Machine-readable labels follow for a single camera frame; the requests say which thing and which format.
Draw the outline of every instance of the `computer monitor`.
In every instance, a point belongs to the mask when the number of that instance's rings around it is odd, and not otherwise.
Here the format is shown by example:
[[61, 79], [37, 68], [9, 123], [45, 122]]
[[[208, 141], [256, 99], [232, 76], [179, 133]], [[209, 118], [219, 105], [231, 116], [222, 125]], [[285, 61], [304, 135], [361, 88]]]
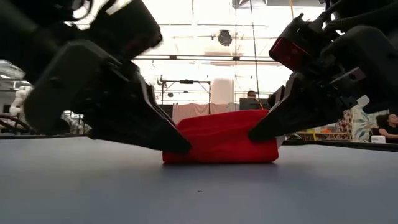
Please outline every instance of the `computer monitor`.
[[2, 112], [3, 113], [10, 113], [10, 107], [11, 107], [11, 105], [7, 105], [7, 104], [3, 105], [2, 106]]
[[256, 98], [240, 98], [239, 99], [239, 109], [240, 110], [259, 110], [259, 109], [267, 109], [269, 110], [271, 107], [268, 104], [268, 99], [260, 99]]

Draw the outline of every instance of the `fluorescent light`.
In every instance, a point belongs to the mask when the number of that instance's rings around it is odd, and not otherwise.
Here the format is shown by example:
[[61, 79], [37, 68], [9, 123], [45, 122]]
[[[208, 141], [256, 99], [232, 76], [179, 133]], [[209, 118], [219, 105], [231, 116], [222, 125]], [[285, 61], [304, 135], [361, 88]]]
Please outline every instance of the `fluorescent light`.
[[138, 55], [134, 59], [170, 59], [168, 55]]
[[197, 56], [177, 56], [181, 60], [233, 60], [233, 57], [197, 57]]
[[258, 62], [273, 62], [274, 59], [270, 58], [270, 57], [241, 57], [240, 60], [248, 60], [248, 61], [257, 61]]

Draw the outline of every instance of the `red cloth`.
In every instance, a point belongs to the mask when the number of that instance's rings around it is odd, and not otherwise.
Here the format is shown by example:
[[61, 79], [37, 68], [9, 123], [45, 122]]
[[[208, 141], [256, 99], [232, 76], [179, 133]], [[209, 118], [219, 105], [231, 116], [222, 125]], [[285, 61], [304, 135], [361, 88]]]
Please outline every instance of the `red cloth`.
[[187, 118], [177, 129], [191, 143], [188, 154], [163, 152], [166, 163], [258, 163], [273, 162], [278, 154], [276, 139], [254, 143], [248, 139], [267, 110], [242, 110]]

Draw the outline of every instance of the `red light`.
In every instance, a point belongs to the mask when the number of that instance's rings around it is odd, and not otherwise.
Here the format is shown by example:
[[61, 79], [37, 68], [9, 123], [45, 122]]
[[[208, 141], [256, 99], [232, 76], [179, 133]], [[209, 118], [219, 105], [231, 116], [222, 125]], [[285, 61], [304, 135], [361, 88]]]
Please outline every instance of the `red light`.
[[311, 61], [310, 55], [304, 49], [281, 37], [271, 47], [269, 56], [292, 71], [302, 68]]

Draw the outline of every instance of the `table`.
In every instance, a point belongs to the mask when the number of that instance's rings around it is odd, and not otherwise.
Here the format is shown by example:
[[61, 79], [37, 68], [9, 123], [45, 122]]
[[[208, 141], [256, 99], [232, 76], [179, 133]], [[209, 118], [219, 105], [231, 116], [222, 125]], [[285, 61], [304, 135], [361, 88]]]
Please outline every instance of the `table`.
[[343, 147], [165, 166], [160, 152], [113, 142], [1, 140], [0, 223], [397, 223], [397, 170], [397, 153]]

